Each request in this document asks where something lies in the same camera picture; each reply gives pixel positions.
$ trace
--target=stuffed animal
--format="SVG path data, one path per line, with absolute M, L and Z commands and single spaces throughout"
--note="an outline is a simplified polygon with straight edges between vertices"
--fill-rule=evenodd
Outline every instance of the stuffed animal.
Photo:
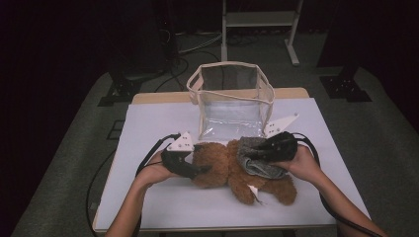
M 214 188 L 228 184 L 235 197 L 249 205 L 258 201 L 250 187 L 273 194 L 284 205 L 294 202 L 296 189 L 289 175 L 280 179 L 267 179 L 246 173 L 237 162 L 238 140 L 229 141 L 227 146 L 216 142 L 200 145 L 201 148 L 194 152 L 192 163 L 212 168 L 192 180 L 198 187 Z

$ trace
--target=hand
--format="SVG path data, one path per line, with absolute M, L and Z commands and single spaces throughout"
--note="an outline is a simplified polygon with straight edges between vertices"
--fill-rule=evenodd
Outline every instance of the hand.
M 298 146 L 296 154 L 291 161 L 274 162 L 271 164 L 282 167 L 297 178 L 311 183 L 319 179 L 319 176 L 324 175 L 315 162 L 310 149 L 303 145 Z
M 151 157 L 148 164 L 136 176 L 136 181 L 151 187 L 170 177 L 178 177 L 178 175 L 171 173 L 163 166 L 161 163 L 161 153 L 162 151 L 158 151 Z

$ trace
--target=gray carpet floor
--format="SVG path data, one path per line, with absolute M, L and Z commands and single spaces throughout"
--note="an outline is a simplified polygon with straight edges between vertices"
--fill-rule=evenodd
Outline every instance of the gray carpet floor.
M 329 99 L 319 76 L 336 75 L 340 68 L 316 68 L 326 34 L 297 34 L 294 42 L 300 66 L 291 65 L 284 46 L 285 35 L 246 38 L 254 43 L 228 48 L 229 60 L 258 64 L 274 87 L 303 87 L 315 98 L 348 170 L 375 223 L 390 236 L 415 236 L 419 233 L 419 138 L 417 132 L 387 96 L 378 79 L 360 68 L 355 76 L 372 102 L 348 103 Z M 179 36 L 182 49 L 208 40 L 199 36 Z M 201 49 L 220 58 L 219 45 Z M 196 52 L 182 56 L 188 69 L 179 76 L 186 81 L 197 67 L 215 62 L 210 54 Z M 173 68 L 179 73 L 186 63 Z M 141 93 L 153 92 L 169 78 L 167 74 L 142 85 Z M 118 141 L 108 138 L 114 122 L 125 119 L 128 103 L 98 107 L 111 87 L 108 73 L 98 78 L 68 129 L 49 165 L 29 207 L 13 236 L 93 236 L 86 216 L 89 184 Z M 172 80 L 159 92 L 179 91 Z M 95 206 L 106 182 L 112 156 L 92 184 L 88 214 L 93 219 Z M 158 236 L 144 233 L 140 236 Z M 219 232 L 168 233 L 175 236 L 221 236 Z M 227 232 L 232 236 L 282 236 L 280 231 Z M 296 236 L 336 236 L 335 228 L 297 230 Z

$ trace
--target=teddy bear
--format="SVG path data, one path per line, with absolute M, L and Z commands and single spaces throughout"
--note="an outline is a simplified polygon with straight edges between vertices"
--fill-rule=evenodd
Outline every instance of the teddy bear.
M 192 164 L 211 166 L 211 169 L 197 175 L 192 182 L 201 188 L 228 184 L 235 197 L 248 205 L 258 201 L 251 187 L 274 195 L 284 205 L 293 204 L 296 189 L 292 177 L 284 175 L 280 179 L 267 179 L 248 174 L 237 161 L 238 144 L 238 140 L 231 140 L 226 146 L 217 142 L 200 143 L 200 148 L 193 154 Z

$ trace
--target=clear plastic bag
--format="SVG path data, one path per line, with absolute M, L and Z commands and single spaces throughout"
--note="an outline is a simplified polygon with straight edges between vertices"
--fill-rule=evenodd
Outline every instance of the clear plastic bag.
M 201 65 L 187 83 L 200 106 L 200 140 L 263 136 L 275 92 L 255 64 L 225 61 Z

